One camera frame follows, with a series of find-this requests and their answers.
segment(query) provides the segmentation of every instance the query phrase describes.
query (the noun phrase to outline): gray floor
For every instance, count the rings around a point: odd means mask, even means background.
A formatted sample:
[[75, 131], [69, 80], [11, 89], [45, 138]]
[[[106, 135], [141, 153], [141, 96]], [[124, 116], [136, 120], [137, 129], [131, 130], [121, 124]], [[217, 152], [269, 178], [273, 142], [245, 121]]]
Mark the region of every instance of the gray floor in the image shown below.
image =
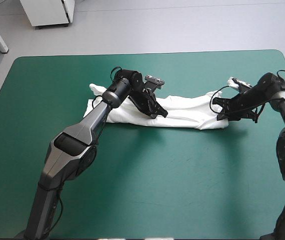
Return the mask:
[[42, 30], [19, 0], [7, 0], [0, 34], [9, 47], [0, 53], [0, 88], [20, 56], [260, 49], [285, 56], [285, 0], [77, 0], [72, 25]]

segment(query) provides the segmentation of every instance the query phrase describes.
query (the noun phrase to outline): white cloth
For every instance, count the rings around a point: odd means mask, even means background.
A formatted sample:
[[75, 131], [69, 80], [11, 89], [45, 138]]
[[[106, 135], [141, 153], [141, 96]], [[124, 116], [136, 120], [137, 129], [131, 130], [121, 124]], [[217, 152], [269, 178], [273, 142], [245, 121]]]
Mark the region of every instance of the white cloth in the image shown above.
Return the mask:
[[[103, 86], [95, 84], [89, 85], [94, 95], [101, 95], [106, 90]], [[204, 129], [222, 129], [228, 126], [228, 120], [217, 121], [217, 114], [209, 108], [209, 102], [215, 91], [195, 98], [187, 98], [181, 96], [168, 96], [166, 98], [157, 98], [157, 102], [168, 111], [166, 118], [158, 115], [155, 119], [141, 113], [135, 105], [126, 98], [120, 107], [112, 109], [108, 115], [107, 123], [125, 123], [135, 124], [149, 127], [171, 127], [171, 128], [194, 128], [199, 130]], [[220, 97], [221, 92], [218, 92], [215, 97]], [[98, 97], [94, 106], [100, 101]], [[93, 109], [92, 99], [88, 100], [87, 110], [84, 117]], [[211, 105], [216, 112], [221, 111], [219, 105]]]

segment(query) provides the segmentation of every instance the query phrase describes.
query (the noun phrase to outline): white drawer unit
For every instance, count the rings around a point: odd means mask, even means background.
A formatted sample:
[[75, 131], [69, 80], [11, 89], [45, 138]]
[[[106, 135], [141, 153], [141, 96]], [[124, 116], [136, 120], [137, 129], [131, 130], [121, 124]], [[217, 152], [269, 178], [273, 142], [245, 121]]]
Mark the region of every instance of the white drawer unit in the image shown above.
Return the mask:
[[73, 22], [75, 0], [20, 0], [34, 27], [65, 25]]

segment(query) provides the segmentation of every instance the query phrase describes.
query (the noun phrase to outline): white towel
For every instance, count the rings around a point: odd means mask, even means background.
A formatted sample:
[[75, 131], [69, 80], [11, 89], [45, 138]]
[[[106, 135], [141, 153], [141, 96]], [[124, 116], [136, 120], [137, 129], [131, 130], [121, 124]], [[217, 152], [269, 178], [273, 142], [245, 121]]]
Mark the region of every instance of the white towel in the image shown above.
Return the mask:
[[[103, 86], [95, 84], [89, 85], [94, 95], [102, 95], [106, 90]], [[217, 114], [209, 108], [209, 102], [216, 91], [211, 91], [203, 96], [195, 98], [168, 96], [166, 98], [156, 98], [157, 102], [168, 111], [167, 117], [158, 115], [155, 119], [141, 113], [135, 105], [126, 98], [120, 107], [112, 109], [108, 115], [107, 123], [125, 123], [148, 127], [170, 127], [170, 128], [194, 128], [222, 129], [228, 126], [228, 120], [217, 121]], [[220, 97], [222, 92], [218, 92], [215, 97]], [[98, 97], [94, 106], [102, 100]], [[93, 109], [92, 99], [88, 100], [87, 110], [84, 117]], [[211, 105], [216, 112], [221, 111], [219, 105]]]

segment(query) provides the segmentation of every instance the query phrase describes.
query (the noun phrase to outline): green table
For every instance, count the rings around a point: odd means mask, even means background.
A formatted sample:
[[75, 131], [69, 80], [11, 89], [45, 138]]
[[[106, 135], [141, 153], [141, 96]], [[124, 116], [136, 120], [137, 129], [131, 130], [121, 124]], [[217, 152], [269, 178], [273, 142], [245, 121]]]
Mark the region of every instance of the green table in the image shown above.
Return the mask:
[[[285, 69], [277, 50], [18, 58], [0, 91], [0, 238], [26, 227], [50, 140], [82, 119], [90, 83], [114, 66], [165, 80], [158, 97], [196, 97], [230, 76], [251, 84]], [[232, 89], [224, 97], [232, 97]], [[67, 182], [53, 238], [258, 238], [285, 203], [275, 153], [284, 127], [268, 105], [258, 124], [195, 130], [107, 124], [93, 165]]]

